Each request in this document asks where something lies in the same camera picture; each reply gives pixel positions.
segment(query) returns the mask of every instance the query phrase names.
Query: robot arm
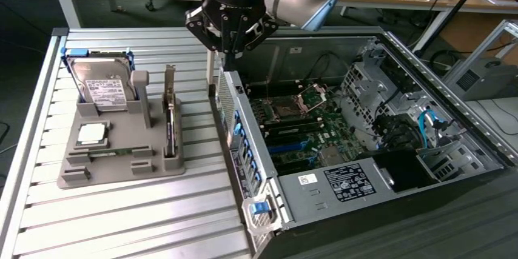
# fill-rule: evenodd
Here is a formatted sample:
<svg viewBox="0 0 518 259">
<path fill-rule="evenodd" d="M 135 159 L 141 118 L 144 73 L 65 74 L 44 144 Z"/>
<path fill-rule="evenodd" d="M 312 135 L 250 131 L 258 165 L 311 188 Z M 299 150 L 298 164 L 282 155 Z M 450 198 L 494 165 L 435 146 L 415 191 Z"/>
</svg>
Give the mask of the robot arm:
<svg viewBox="0 0 518 259">
<path fill-rule="evenodd" d="M 252 50 L 274 33 L 275 18 L 318 30 L 336 0 L 203 0 L 185 26 L 207 49 L 230 55 Z"/>
</svg>

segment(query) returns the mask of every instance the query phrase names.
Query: warning label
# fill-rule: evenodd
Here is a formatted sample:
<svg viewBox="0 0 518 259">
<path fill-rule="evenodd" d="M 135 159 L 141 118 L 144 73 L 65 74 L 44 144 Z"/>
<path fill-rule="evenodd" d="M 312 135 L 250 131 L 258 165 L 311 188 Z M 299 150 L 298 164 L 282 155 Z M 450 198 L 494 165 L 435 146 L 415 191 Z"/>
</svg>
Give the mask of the warning label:
<svg viewBox="0 0 518 259">
<path fill-rule="evenodd" d="M 119 79 L 87 80 L 89 96 L 96 106 L 125 106 L 123 82 Z"/>
<path fill-rule="evenodd" d="M 346 202 L 375 194 L 375 189 L 359 164 L 335 168 L 323 173 L 339 201 Z"/>
</svg>

